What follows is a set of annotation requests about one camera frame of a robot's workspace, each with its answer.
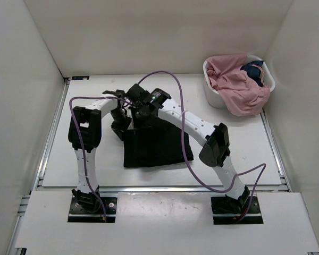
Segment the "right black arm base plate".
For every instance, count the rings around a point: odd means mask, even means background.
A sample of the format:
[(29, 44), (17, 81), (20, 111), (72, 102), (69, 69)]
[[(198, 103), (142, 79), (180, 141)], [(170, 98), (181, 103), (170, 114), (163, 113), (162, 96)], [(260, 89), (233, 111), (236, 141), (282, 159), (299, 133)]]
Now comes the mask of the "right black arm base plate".
[(263, 224), (261, 208), (258, 198), (253, 196), (250, 207), (249, 199), (245, 203), (244, 209), (235, 212), (226, 202), (226, 197), (211, 197), (211, 208), (214, 225), (253, 225)]

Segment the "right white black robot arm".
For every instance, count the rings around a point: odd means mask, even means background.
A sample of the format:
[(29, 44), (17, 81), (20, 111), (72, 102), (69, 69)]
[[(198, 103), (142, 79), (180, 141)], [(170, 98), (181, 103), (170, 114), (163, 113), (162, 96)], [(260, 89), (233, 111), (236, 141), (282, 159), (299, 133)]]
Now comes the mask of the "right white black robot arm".
[(134, 84), (126, 97), (136, 107), (136, 118), (146, 120), (157, 117), (180, 128), (184, 134), (194, 138), (202, 147), (199, 159), (217, 174), (224, 189), (219, 193), (225, 198), (219, 205), (223, 213), (243, 214), (248, 211), (250, 192), (239, 178), (230, 157), (229, 133), (225, 124), (206, 122), (183, 109), (167, 92), (156, 88), (153, 92)]

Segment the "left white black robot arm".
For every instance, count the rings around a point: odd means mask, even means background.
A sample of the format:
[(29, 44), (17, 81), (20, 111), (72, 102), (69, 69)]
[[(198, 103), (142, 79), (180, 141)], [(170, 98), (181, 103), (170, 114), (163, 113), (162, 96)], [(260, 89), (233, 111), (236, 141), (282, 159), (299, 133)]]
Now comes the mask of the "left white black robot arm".
[(69, 101), (71, 112), (68, 140), (74, 149), (78, 166), (78, 186), (72, 191), (78, 204), (90, 214), (106, 214), (96, 177), (96, 149), (102, 139), (102, 119), (113, 118), (112, 129), (123, 139), (131, 124), (124, 105), (132, 103), (123, 90), (104, 91), (100, 97), (75, 96)]

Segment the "black trousers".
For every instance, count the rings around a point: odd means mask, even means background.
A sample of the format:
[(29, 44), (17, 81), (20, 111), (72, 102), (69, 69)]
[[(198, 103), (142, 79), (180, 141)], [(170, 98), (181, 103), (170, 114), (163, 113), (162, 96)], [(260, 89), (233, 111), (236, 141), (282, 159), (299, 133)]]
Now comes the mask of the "black trousers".
[(148, 168), (184, 162), (181, 129), (156, 118), (142, 128), (123, 135), (125, 168)]

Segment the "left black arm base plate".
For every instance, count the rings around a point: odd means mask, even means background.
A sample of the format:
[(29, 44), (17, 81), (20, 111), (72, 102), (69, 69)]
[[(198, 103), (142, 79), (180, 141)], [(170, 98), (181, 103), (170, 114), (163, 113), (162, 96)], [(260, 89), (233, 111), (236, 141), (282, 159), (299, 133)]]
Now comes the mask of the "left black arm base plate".
[(69, 223), (115, 223), (117, 197), (101, 197), (102, 205), (93, 194), (72, 197), (69, 207)]

